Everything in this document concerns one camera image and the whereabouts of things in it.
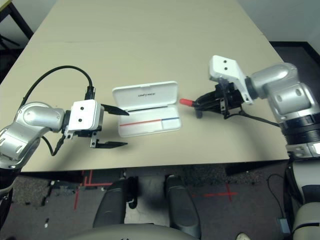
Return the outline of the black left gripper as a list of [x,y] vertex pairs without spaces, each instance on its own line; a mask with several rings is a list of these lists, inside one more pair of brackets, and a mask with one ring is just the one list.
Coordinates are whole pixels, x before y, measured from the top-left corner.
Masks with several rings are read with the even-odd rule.
[[127,142],[98,142],[98,132],[102,130],[104,111],[111,115],[129,116],[130,114],[116,106],[106,104],[73,104],[65,126],[65,137],[90,138],[89,146],[97,149],[114,149],[127,145]]

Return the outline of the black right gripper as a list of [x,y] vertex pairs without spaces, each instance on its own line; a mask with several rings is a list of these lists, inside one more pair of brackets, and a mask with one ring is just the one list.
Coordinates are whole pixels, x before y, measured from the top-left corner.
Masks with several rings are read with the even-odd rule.
[[234,115],[230,114],[230,110],[242,109],[244,100],[233,83],[225,86],[219,83],[215,86],[215,91],[198,97],[194,103],[198,104],[194,106],[197,111],[220,113],[224,119],[228,119]]

